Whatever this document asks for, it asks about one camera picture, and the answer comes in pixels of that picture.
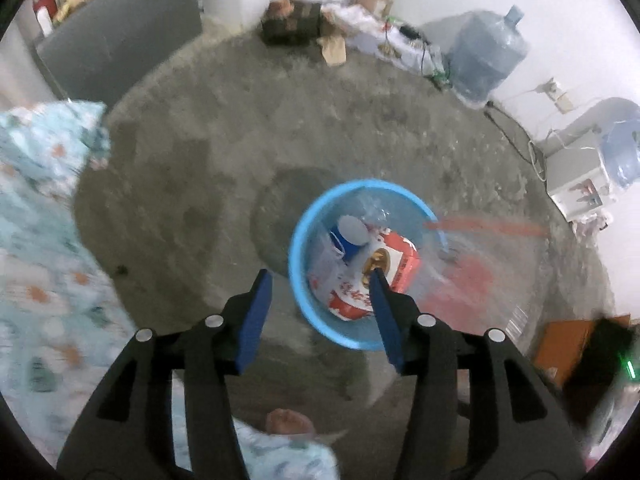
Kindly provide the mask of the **water jug on dispenser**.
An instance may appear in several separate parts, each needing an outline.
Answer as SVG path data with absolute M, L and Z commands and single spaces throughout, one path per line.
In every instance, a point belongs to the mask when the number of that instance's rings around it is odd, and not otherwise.
M 600 144 L 606 173 L 623 190 L 639 180 L 639 131 L 638 118 L 616 122 Z

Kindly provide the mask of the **grey bedside cabinet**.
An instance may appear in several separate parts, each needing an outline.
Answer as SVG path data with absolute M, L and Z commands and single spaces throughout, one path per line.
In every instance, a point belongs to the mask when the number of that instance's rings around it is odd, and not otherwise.
M 198 0 L 92 0 L 35 44 L 59 98 L 116 104 L 202 33 Z

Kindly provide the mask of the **small white bottle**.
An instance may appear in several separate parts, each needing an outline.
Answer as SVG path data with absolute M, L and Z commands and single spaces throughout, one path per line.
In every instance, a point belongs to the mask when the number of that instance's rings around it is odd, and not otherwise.
M 44 6 L 39 8 L 36 12 L 36 20 L 39 24 L 39 27 L 42 32 L 42 36 L 47 38 L 50 36 L 52 32 L 54 32 L 54 25 L 52 22 L 52 18 L 50 17 L 49 11 Z

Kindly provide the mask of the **floral blue quilt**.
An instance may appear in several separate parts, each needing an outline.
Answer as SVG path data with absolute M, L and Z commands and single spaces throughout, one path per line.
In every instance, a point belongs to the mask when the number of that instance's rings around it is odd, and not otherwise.
M 82 410 L 137 333 L 81 243 L 81 173 L 108 161 L 100 102 L 55 101 L 1 116 L 1 474 L 65 479 L 58 458 Z M 335 479 L 338 466 L 294 412 L 259 431 L 233 417 L 245 479 Z

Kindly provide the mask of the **dark cardboard box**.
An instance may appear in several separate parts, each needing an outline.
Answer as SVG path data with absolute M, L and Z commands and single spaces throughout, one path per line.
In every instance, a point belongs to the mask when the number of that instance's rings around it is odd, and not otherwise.
M 262 40 L 272 46 L 301 46 L 320 37 L 321 4 L 296 0 L 271 0 L 265 10 Z

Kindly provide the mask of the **blue plastic waste basket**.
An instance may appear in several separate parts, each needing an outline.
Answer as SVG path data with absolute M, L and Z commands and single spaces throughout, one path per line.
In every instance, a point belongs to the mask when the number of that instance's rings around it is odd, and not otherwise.
M 329 230 L 341 216 L 361 219 L 370 240 L 349 263 Z M 378 351 L 382 339 L 369 296 L 378 269 L 403 292 L 420 263 L 413 237 L 434 212 L 416 194 L 383 180 L 349 181 L 314 200 L 297 222 L 288 250 L 288 279 L 304 318 L 322 336 L 350 350 Z

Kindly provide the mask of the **clear zip bag red contents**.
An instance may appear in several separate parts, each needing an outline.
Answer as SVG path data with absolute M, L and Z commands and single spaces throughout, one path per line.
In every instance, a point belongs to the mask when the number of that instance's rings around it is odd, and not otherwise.
M 427 220 L 412 239 L 420 263 L 405 293 L 454 330 L 500 328 L 524 346 L 549 238 L 548 226 L 518 216 L 458 212 Z

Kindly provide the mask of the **orange cardboard box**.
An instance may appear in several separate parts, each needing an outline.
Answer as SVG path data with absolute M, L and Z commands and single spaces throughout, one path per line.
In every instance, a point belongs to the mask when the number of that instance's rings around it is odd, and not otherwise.
M 549 322 L 533 357 L 533 364 L 562 389 L 577 366 L 596 326 L 595 320 Z

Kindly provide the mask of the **white water dispenser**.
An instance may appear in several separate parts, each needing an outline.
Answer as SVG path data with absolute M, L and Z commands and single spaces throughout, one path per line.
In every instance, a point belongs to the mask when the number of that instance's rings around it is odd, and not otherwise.
M 592 131 L 546 158 L 547 193 L 567 222 L 611 205 L 610 184 Z

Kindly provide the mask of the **red thermos flask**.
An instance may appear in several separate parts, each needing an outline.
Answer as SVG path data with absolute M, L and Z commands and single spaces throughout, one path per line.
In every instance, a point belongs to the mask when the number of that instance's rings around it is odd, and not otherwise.
M 47 10 L 49 18 L 54 18 L 56 12 L 58 12 L 58 0 L 32 0 L 32 10 L 34 10 L 35 14 L 41 8 Z

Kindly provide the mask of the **brown paper scrap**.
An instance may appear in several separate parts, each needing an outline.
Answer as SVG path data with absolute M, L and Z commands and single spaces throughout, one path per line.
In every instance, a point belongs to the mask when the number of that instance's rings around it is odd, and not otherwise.
M 318 39 L 322 58 L 331 67 L 341 66 L 346 62 L 346 42 L 340 35 L 324 36 Z

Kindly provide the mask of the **wall power socket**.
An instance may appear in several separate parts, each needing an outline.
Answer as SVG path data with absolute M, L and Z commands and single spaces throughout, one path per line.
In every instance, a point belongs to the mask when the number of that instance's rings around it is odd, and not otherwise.
M 542 92 L 551 100 L 555 108 L 561 114 L 568 114 L 572 112 L 575 107 L 570 100 L 568 93 L 561 88 L 558 82 L 551 78 L 541 86 Z

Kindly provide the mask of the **white patterned floor cloth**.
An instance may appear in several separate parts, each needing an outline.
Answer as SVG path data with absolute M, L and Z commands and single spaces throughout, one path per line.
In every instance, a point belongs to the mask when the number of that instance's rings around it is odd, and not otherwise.
M 394 20 L 376 18 L 358 4 L 327 3 L 321 10 L 328 22 L 343 35 L 347 49 L 373 55 L 427 79 L 447 80 L 440 47 L 429 44 L 421 36 L 410 39 Z

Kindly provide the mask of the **large empty water jug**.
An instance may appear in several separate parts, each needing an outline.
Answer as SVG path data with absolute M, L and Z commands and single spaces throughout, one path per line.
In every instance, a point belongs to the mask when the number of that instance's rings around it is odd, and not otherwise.
M 458 32 L 448 53 L 449 82 L 466 105 L 482 108 L 528 53 L 518 31 L 524 12 L 518 6 L 504 15 L 475 11 Z

